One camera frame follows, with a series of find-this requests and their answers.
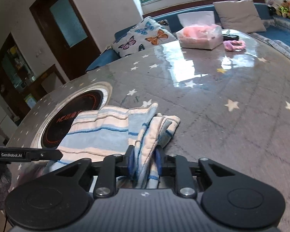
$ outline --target orange butterfly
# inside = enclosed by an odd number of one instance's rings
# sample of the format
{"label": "orange butterfly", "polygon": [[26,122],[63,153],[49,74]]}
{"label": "orange butterfly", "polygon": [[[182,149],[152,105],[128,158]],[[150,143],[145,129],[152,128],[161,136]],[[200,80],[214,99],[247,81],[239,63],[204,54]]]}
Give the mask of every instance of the orange butterfly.
{"label": "orange butterfly", "polygon": [[152,36],[145,38],[146,41],[149,41],[152,43],[152,45],[158,45],[159,44],[159,39],[168,39],[169,36],[164,33],[163,30],[158,30],[158,35],[157,36]]}

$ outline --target round table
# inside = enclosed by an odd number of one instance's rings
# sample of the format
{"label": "round table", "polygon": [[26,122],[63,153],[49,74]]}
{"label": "round table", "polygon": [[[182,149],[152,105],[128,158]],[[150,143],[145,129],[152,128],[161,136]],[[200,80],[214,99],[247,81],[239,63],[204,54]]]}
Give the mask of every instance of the round table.
{"label": "round table", "polygon": [[[237,32],[245,51],[182,49],[178,41],[121,58],[52,91],[22,121],[8,146],[32,147],[51,114],[71,95],[108,88],[105,103],[124,108],[158,102],[181,119],[167,153],[211,158],[277,188],[290,227],[290,60]],[[10,165],[12,186],[22,171]]]}

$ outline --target folded towel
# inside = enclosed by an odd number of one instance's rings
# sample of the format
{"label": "folded towel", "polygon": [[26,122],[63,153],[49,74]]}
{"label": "folded towel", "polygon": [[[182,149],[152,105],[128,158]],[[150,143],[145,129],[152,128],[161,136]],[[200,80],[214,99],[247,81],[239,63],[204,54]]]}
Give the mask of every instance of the folded towel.
{"label": "folded towel", "polygon": [[158,103],[134,109],[104,106],[79,113],[57,148],[63,157],[51,170],[81,158],[102,161],[111,154],[125,154],[128,146],[134,145],[133,186],[157,188],[159,176],[153,151],[157,145],[164,147],[169,142],[180,122],[176,116],[157,113],[157,108]]}

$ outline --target blue butterfly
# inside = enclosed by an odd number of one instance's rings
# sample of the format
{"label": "blue butterfly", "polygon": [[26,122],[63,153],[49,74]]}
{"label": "blue butterfly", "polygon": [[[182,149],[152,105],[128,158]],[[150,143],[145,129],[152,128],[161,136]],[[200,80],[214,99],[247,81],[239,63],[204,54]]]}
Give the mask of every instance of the blue butterfly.
{"label": "blue butterfly", "polygon": [[114,43],[119,43],[119,41],[120,41],[121,39],[123,39],[126,35],[127,35],[127,33],[123,34],[121,37],[119,37],[118,39],[116,39],[116,40],[114,41]]}
{"label": "blue butterfly", "polygon": [[137,29],[137,30],[135,30],[135,32],[141,33],[142,35],[147,35],[147,31],[153,31],[153,30],[154,30],[154,26],[152,26],[152,24],[150,22],[147,22],[145,24],[144,29]]}

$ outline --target butterfly print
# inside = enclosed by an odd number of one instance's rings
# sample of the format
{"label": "butterfly print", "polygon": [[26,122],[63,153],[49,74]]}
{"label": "butterfly print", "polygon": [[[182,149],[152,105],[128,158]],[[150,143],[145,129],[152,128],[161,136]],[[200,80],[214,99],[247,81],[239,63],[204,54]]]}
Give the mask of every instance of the butterfly print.
{"label": "butterfly print", "polygon": [[130,46],[135,45],[136,41],[134,40],[134,36],[130,37],[129,41],[125,44],[122,44],[121,46],[119,46],[118,48],[120,49],[129,49]]}
{"label": "butterfly print", "polygon": [[144,45],[140,44],[140,46],[138,47],[138,51],[143,51],[143,50],[145,50],[145,47]]}
{"label": "butterfly print", "polygon": [[121,39],[123,39],[126,35],[127,35],[127,33],[123,34],[121,37],[119,37],[118,39],[116,39],[116,40],[114,41],[114,43],[119,43],[119,41],[120,41]]}
{"label": "butterfly print", "polygon": [[135,32],[141,33],[142,35],[147,35],[147,31],[153,31],[153,30],[154,30],[154,26],[152,26],[152,24],[150,22],[147,22],[145,24],[144,29],[137,29],[137,30],[135,30]]}
{"label": "butterfly print", "polygon": [[152,43],[152,45],[158,45],[159,44],[159,39],[168,39],[169,36],[164,33],[163,30],[158,30],[158,35],[157,36],[152,36],[152,37],[148,37],[145,38],[146,41],[149,41]]}

